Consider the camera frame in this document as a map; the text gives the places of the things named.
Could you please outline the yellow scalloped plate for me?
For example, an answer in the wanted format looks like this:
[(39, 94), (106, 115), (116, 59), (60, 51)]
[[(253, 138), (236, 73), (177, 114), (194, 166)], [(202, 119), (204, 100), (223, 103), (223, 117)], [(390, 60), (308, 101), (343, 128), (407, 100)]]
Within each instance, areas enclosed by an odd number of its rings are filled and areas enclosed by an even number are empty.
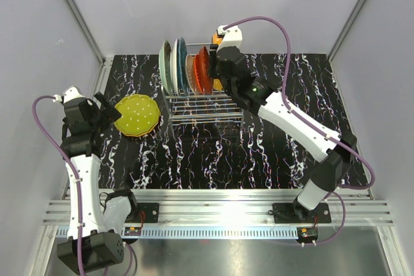
[[(212, 36), (212, 44), (220, 45), (222, 40), (216, 33)], [(215, 78), (213, 80), (213, 90), (222, 91), (222, 89), (221, 81)]]

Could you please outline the dark red scalloped plate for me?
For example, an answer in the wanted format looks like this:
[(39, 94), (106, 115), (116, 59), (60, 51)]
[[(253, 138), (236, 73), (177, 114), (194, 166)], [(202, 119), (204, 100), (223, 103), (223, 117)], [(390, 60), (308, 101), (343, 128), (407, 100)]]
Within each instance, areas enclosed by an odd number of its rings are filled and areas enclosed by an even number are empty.
[(208, 49), (202, 47), (199, 51), (199, 80), (203, 94), (210, 95), (213, 88), (213, 80), (209, 76), (210, 57)]

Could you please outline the red-orange scalloped plate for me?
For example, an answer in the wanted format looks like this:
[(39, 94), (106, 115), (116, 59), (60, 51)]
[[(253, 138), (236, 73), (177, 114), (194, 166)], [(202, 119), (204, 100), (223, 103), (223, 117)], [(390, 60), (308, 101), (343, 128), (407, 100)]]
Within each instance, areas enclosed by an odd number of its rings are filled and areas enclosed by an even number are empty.
[(201, 87), (201, 83), (200, 83), (200, 77), (199, 77), (198, 69), (199, 69), (199, 55), (196, 54), (193, 58), (193, 74), (194, 74), (194, 78), (195, 78), (197, 93), (202, 94), (202, 87)]

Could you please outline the green scalloped plate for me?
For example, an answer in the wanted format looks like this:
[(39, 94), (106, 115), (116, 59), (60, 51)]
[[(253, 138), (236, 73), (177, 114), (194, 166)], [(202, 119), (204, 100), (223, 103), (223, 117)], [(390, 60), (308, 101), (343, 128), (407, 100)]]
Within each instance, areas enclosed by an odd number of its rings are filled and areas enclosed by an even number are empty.
[(126, 96), (115, 107), (122, 114), (122, 117), (114, 123), (117, 129), (121, 124), (128, 122), (159, 121), (161, 115), (156, 101), (142, 94)]

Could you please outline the cream plate with dark patch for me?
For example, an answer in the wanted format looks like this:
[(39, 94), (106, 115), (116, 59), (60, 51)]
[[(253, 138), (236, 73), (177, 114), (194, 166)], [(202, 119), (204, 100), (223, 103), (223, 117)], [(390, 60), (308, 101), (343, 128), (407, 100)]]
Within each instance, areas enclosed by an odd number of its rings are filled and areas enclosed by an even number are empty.
[(193, 62), (194, 57), (192, 55), (186, 56), (186, 77), (188, 82), (188, 87), (192, 91), (192, 93), (197, 94), (197, 86), (193, 74)]

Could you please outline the dark teal plate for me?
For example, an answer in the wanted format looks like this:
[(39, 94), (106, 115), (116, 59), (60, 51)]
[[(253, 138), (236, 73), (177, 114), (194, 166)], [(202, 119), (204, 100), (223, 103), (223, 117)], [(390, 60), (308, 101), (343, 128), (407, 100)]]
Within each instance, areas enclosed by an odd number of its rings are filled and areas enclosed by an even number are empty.
[(178, 38), (177, 43), (177, 78), (178, 84), (184, 95), (188, 95), (188, 82), (186, 77), (187, 48), (183, 37)]

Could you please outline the white plate teal rim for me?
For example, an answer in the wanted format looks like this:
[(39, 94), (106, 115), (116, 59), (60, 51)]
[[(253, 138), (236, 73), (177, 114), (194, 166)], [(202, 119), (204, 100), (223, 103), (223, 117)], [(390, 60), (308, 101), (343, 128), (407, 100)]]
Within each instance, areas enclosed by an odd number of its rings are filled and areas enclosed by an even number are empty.
[(179, 95), (179, 83), (178, 83), (178, 39), (175, 40), (173, 44), (173, 48), (171, 50), (171, 61), (170, 61), (170, 74), (171, 74), (171, 80), (173, 84), (173, 89), (175, 92), (175, 95)]

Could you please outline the light green flower plate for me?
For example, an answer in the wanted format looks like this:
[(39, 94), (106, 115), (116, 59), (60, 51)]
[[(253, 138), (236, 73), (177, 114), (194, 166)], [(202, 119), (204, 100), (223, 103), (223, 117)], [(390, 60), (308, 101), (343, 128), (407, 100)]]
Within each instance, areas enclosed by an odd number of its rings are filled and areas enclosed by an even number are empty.
[(160, 78), (162, 86), (168, 95), (173, 95), (173, 85), (171, 81), (170, 72), (170, 54), (171, 46), (168, 40), (165, 40), (158, 53), (158, 69), (160, 72)]

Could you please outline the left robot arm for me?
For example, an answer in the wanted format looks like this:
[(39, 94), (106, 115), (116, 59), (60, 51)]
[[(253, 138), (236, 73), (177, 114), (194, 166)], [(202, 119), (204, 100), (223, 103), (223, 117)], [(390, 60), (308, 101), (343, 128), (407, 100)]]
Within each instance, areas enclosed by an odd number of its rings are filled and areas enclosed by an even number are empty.
[(101, 133), (121, 114), (101, 93), (95, 97), (92, 100), (77, 87), (70, 87), (61, 98), (65, 117), (58, 150), (69, 176), (71, 219), (67, 241), (58, 245), (58, 258), (77, 275), (120, 264), (125, 252), (121, 236), (124, 223), (139, 215), (139, 206), (128, 189), (108, 194), (101, 205)]

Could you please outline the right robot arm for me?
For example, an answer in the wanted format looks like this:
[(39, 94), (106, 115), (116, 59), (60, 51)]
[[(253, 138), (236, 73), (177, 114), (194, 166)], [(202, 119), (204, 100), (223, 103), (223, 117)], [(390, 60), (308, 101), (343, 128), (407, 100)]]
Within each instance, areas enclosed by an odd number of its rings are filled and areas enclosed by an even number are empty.
[(317, 161), (309, 180), (282, 216), (308, 222), (320, 202), (332, 193), (355, 160), (356, 137), (325, 127), (301, 109), (270, 81), (252, 75), (245, 55), (237, 47), (210, 49), (210, 76), (218, 79), (236, 105), (272, 123), (291, 136)]

